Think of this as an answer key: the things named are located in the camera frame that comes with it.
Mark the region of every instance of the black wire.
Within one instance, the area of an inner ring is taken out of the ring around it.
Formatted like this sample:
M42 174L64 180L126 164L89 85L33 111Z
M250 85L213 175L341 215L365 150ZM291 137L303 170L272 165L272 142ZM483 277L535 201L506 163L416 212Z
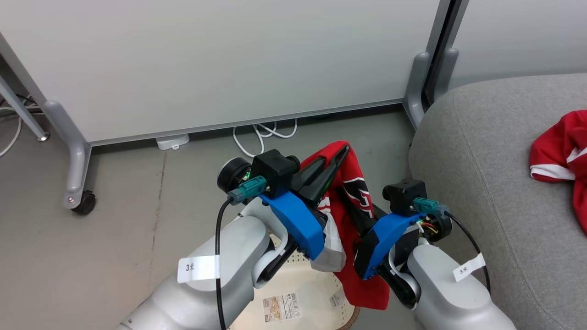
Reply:
M215 255L220 255L220 227L222 224L222 215L224 215L224 210L226 210L226 206L232 202L232 197L227 199L224 204L220 207L220 211L218 212L218 218L216 218L216 245L215 245ZM220 286L220 278L216 279L216 302L218 303L218 319L220 320L220 329L226 330L226 323L224 322L224 310L222 310L222 292Z
M20 94L15 94L15 95L16 95L17 97L20 97L20 98L21 98L21 99L23 99L23 100L27 100L27 101L29 101L29 102L31 102L31 103L34 103L34 104L36 104L35 100L33 100L33 99L31 99L31 98L28 98L28 97L26 97L26 96L22 96L22 95L20 95ZM2 104L4 103L4 101L6 101L6 100L5 100L5 99L2 99L2 100L0 101L0 106L2 106Z
M469 233L469 231L465 228L465 226L463 226L461 221L459 221L457 218L455 218L455 216L452 215L448 211L445 211L444 213L449 218L451 218L459 227L461 227L461 230L465 233L465 235L468 237L468 239L473 244L473 247L475 248L475 251L477 252L477 254L481 254L481 249L479 249L479 245L477 245L477 242L475 242L475 239L473 238L471 233ZM491 284L489 282L489 272L487 271L487 266L483 266L483 273L485 274L485 284L487 286L487 292L489 292L489 294L491 294Z
M29 113L30 114L43 113L43 111L41 111L41 110L30 110ZM16 116L16 115L17 115L17 113L14 112L14 111L7 111L5 113L0 113L0 118L10 117L10 116Z

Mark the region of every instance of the white cable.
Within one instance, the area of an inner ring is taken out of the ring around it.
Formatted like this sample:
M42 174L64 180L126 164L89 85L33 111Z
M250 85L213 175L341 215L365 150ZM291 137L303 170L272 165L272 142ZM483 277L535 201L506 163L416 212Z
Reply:
M25 107L27 109L40 109L40 106L27 106ZM10 111L15 111L13 107L11 106L2 106L0 107L0 110L10 110Z
M26 107L27 109L40 109L41 107L34 105L34 106L28 106ZM0 110L11 110L14 111L14 108L9 107L9 106L3 106L0 107ZM32 113L32 115L44 115L43 113ZM22 117L18 117L18 128L16 129L16 134L14 135L14 138L12 139L12 141L10 141L10 143L8 144L8 147L6 147L6 149L4 149L1 153L0 153L0 157L4 156L5 153L8 152L8 150L10 150L10 148L12 148L12 146L14 145L14 143L16 142L16 140L18 139L18 136L21 134L21 128L22 128Z
M4 149L4 151L0 153L0 157L4 156L4 154L7 153L8 150L10 150L10 148L12 148L12 146L14 145L14 143L18 139L18 136L21 133L21 128L22 128L22 118L18 117L18 129L16 130L16 134L14 135L14 139L12 139L12 141L10 142L8 147L6 147L6 149Z
M416 222L416 226L418 226L418 231L420 234L424 234L424 228L422 228L422 225L419 222Z
M263 137L262 135L259 133L259 130L257 129L256 125L253 125L253 127L255 128L255 133L257 134L257 137L259 138L259 142L261 143L261 153L265 152L265 144L263 143ZM234 142L237 143L237 146L241 149L242 152L244 152L247 156L249 156L250 158L255 157L256 155L248 152L245 150L245 148L241 145L241 143L238 141L237 139L237 128L233 127L232 128L232 137L234 138Z
M264 130L268 131L269 134L261 134L261 132L259 132L259 129L257 128L257 125L261 126ZM273 122L273 129L270 129L263 124L253 124L253 129L255 130L255 134L259 138L259 142L261 144L261 152L259 153L259 154L261 154L261 153L265 152L265 143L263 143L263 138L267 138L267 137L271 137L271 136L275 135L275 136L280 137L282 139L289 139L290 137L294 136L295 132L298 130L298 119L297 118L295 119L295 124L293 125L293 131L290 135L283 135L283 134L277 133L277 122ZM232 138L234 139L234 142L237 143L237 146L241 149L241 151L244 154L246 154L250 158L253 158L256 156L256 154L252 154L252 153L246 151L245 148L238 141L236 127L232 128Z
M263 124L259 124L259 126L263 127L266 131L271 132L271 134L274 134L275 136L279 136L282 139L289 139L290 137L294 136L295 132L298 130L298 120L295 120L295 124L293 125L293 131L290 135L282 135L277 133L277 122L273 122L273 129L269 129Z

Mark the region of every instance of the white wall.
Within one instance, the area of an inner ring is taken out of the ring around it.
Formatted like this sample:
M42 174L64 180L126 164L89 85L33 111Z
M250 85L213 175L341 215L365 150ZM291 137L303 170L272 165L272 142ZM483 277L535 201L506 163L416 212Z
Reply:
M481 80L587 72L587 2L470 0L450 88Z
M0 0L90 141L403 97L438 0Z

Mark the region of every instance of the laundry basket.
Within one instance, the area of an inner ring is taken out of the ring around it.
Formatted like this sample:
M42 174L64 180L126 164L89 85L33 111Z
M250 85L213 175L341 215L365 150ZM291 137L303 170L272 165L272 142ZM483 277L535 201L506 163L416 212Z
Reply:
M346 300L333 273L313 270L295 251L266 286L255 290L255 299L230 330L347 330L359 311Z

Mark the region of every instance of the gray sofa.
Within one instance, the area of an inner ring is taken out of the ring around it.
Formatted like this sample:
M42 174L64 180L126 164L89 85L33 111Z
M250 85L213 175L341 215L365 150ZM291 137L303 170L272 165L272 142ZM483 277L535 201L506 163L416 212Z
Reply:
M471 231L493 301L519 330L587 329L587 236L572 184L535 181L528 168L532 142L578 109L587 74L474 83L432 105L410 150L413 177ZM456 226L439 246L459 262L475 256Z

